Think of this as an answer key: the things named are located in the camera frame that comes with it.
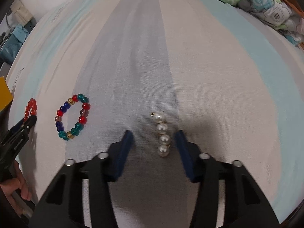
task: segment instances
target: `floral blanket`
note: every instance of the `floral blanket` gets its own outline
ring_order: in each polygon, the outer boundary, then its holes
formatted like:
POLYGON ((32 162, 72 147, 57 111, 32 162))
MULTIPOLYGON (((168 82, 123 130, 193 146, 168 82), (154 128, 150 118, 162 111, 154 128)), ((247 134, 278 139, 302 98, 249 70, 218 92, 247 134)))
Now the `floral blanket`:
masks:
POLYGON ((293 45, 304 42, 304 19, 281 0, 220 0, 237 6, 284 35, 293 45))

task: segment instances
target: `purple bead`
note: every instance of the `purple bead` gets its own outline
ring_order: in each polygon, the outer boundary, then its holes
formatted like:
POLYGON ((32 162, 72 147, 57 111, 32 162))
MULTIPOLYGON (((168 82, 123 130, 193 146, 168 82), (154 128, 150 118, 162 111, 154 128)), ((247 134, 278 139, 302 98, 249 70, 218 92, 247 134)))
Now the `purple bead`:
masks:
POLYGON ((71 107, 67 101, 64 102, 63 106, 64 106, 66 109, 69 109, 69 108, 71 107))
POLYGON ((64 131, 64 127, 60 126, 60 127, 57 127, 57 131, 64 131))
POLYGON ((57 128, 62 127, 62 122, 56 122, 55 125, 56 125, 57 128))
POLYGON ((63 113, 66 113, 67 108, 65 108, 65 107, 62 105, 62 106, 60 106, 60 110, 61 110, 63 113))

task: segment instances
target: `white pearl bead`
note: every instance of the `white pearl bead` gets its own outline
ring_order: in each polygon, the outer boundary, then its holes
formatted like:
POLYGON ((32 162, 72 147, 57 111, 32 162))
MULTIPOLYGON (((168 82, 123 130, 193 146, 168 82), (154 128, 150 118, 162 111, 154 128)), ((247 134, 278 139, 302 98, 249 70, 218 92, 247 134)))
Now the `white pearl bead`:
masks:
POLYGON ((165 157, 169 154, 170 150, 169 147, 165 146, 165 145, 161 145, 158 147, 157 153, 159 156, 161 157, 165 157))
POLYGON ((170 143, 170 136, 168 136, 168 135, 162 135, 162 136, 160 136, 159 142, 162 145, 168 145, 170 143))
POLYGON ((156 123, 162 123, 165 121, 165 114, 162 112, 155 112, 153 115, 153 120, 156 123))
POLYGON ((165 124, 165 123, 159 123, 157 126, 156 126, 156 131, 157 133, 159 133, 160 135, 163 135, 167 132, 168 130, 168 125, 165 124))

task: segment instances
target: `beaded bracelet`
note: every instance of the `beaded bracelet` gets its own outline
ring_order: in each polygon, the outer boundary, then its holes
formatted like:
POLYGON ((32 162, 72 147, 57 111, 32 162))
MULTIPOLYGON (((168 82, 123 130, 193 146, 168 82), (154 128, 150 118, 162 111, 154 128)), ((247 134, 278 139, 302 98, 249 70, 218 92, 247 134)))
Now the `beaded bracelet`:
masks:
POLYGON ((75 136, 79 135, 80 130, 83 130, 83 125, 87 122, 87 116, 89 114, 90 104, 88 103, 89 99, 83 94, 73 95, 73 97, 69 98, 68 101, 65 101, 64 104, 60 107, 60 110, 57 111, 57 116, 55 116, 55 125, 57 127, 58 135, 60 138, 68 141, 70 139, 74 139, 75 136), (75 127, 71 129, 69 132, 64 132, 64 127, 62 126, 61 117, 67 110, 75 104, 75 102, 82 102, 82 110, 80 111, 80 117, 78 118, 78 122, 75 123, 75 127))
POLYGON ((31 98, 31 100, 27 103, 27 107, 25 107, 23 122, 25 122, 29 118, 30 114, 31 116, 32 115, 36 116, 37 114, 37 101, 33 98, 31 98))

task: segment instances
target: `mattress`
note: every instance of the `mattress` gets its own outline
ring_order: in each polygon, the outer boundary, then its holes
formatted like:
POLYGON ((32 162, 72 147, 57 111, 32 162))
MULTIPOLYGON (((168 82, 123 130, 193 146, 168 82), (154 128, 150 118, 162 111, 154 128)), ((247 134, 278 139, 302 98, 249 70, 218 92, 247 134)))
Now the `mattress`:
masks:
MULTIPOLYGON (((242 161, 282 222, 304 198, 303 59, 275 30, 218 0, 62 4, 33 29, 6 79, 15 86, 10 127, 37 100, 37 123, 19 154, 34 202, 66 159, 91 159, 129 129, 134 146, 110 183, 118 226, 189 226, 198 185, 174 142, 168 157, 157 154, 150 113, 164 111, 172 138, 182 129, 215 159, 242 161), (54 117, 78 93, 90 100, 88 122, 64 141, 54 117)), ((66 131, 80 109, 63 116, 66 131)), ((83 202, 90 226, 87 182, 83 202)), ((218 226, 223 210, 221 194, 218 226)))

